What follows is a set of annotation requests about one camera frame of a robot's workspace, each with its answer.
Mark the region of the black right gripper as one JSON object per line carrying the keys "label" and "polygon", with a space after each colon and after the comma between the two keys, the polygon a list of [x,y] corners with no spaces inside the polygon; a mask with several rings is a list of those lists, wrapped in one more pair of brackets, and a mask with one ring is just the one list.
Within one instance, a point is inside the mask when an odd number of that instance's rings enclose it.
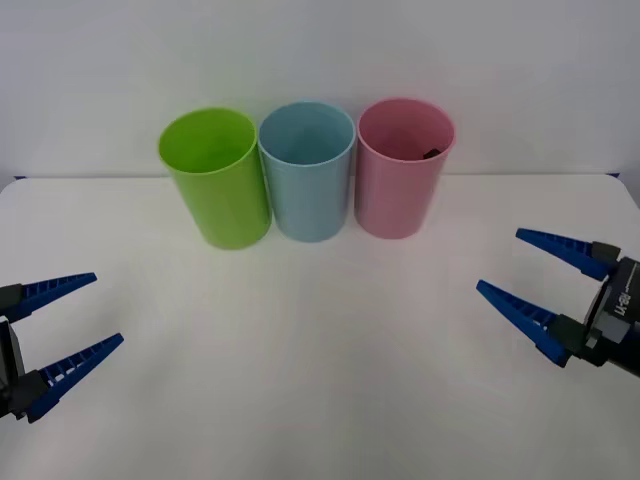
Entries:
{"label": "black right gripper", "polygon": [[596,367],[611,363],[639,377],[639,262],[622,258],[619,247],[518,228],[516,237],[602,281],[586,324],[522,300],[484,280],[476,290],[526,335],[552,363],[571,357]]}

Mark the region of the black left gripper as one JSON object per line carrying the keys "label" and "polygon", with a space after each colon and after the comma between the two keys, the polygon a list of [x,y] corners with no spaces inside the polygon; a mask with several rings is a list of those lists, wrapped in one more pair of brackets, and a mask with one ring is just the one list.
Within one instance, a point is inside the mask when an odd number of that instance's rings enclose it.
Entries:
{"label": "black left gripper", "polygon": [[[1,316],[17,322],[34,311],[97,280],[82,273],[29,284],[1,287]],[[29,423],[41,419],[61,398],[105,360],[124,337],[117,333],[46,367],[25,373],[18,338],[1,320],[1,416],[13,414]]]}

